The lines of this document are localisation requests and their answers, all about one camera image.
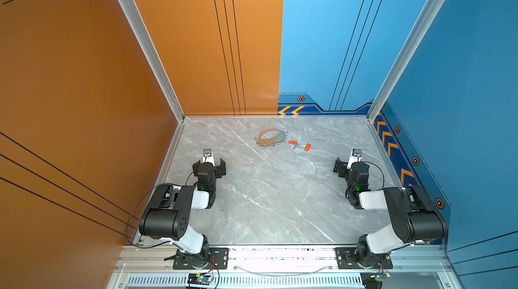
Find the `red head silver key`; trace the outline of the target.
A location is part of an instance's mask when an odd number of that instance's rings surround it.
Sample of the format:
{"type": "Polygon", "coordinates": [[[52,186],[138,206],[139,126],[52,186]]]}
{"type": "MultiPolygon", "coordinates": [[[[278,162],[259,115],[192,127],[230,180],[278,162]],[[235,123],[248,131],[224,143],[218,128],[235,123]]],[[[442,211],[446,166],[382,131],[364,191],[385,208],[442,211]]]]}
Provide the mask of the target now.
{"type": "Polygon", "coordinates": [[[306,145],[301,145],[300,146],[305,152],[308,152],[310,151],[311,149],[311,144],[310,143],[307,143],[306,145]]]}

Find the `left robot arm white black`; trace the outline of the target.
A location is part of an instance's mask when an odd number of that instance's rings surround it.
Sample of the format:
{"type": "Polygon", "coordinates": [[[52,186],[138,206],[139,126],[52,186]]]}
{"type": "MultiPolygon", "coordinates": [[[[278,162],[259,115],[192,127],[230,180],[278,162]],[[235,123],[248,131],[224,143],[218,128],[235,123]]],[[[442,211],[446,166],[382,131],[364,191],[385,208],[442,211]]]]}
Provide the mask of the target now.
{"type": "Polygon", "coordinates": [[[226,162],[214,163],[212,157],[193,165],[194,185],[162,183],[151,189],[149,199],[139,220],[138,232],[151,239],[160,240],[155,245],[142,246],[127,242],[138,249],[152,249],[162,245],[178,248],[172,259],[186,263],[195,269],[214,266],[210,258],[207,237],[190,226],[193,209],[210,209],[217,198],[217,179],[226,175],[226,162]]]}

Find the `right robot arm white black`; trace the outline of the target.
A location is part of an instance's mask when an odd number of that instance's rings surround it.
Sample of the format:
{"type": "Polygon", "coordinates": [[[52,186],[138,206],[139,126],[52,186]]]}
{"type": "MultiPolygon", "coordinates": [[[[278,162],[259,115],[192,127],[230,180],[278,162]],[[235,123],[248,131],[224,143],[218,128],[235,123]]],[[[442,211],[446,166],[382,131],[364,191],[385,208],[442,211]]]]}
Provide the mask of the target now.
{"type": "Polygon", "coordinates": [[[420,242],[447,238],[448,226],[422,187],[369,189],[369,163],[351,156],[337,158],[333,172],[347,184],[345,197],[357,210],[383,210],[390,223],[376,232],[362,235],[355,247],[335,249],[340,269],[392,268],[391,253],[420,242]]]}

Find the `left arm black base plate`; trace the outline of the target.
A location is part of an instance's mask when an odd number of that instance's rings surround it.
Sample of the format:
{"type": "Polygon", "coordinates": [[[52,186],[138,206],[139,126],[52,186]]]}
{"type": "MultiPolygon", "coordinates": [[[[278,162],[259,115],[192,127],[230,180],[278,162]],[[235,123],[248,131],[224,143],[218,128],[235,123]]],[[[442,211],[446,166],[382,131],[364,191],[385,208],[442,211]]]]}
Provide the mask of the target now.
{"type": "Polygon", "coordinates": [[[176,252],[173,262],[174,270],[226,270],[229,262],[229,248],[209,247],[198,255],[176,252]]]}

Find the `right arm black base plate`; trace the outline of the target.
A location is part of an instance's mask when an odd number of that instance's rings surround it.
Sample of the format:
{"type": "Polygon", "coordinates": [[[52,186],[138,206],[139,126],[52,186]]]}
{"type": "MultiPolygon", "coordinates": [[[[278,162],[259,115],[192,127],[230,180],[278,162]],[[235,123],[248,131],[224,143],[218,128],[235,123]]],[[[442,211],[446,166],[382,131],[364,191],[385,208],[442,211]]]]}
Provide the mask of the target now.
{"type": "Polygon", "coordinates": [[[374,254],[368,249],[359,251],[356,247],[337,247],[335,259],[340,270],[380,269],[391,270],[393,263],[389,254],[374,254]]]}

